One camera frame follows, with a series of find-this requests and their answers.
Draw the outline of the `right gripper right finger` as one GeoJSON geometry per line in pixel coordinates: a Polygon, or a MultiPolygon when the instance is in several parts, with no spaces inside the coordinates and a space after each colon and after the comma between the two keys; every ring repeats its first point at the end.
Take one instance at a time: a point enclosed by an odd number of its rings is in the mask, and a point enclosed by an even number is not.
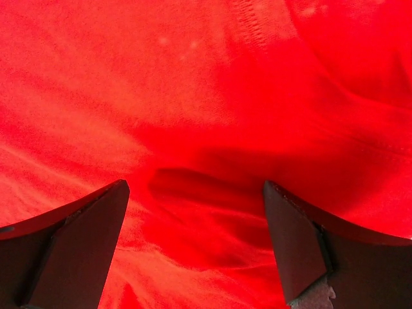
{"type": "Polygon", "coordinates": [[[263,197],[288,307],[411,307],[410,239],[346,221],[272,182],[263,197]]]}

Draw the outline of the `red t shirt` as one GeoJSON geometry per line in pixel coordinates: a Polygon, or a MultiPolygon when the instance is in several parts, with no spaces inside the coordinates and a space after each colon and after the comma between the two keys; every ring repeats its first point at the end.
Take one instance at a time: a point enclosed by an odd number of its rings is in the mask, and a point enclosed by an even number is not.
{"type": "Polygon", "coordinates": [[[101,308],[284,308],[272,180],[411,237],[410,1],[2,1],[1,224],[131,190],[101,308]]]}

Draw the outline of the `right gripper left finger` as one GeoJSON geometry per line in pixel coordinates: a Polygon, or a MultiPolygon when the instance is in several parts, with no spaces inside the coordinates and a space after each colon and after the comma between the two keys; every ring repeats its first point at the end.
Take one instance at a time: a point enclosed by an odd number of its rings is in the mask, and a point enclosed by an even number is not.
{"type": "Polygon", "coordinates": [[[1,227],[1,308],[97,308],[129,193],[117,180],[1,227]]]}

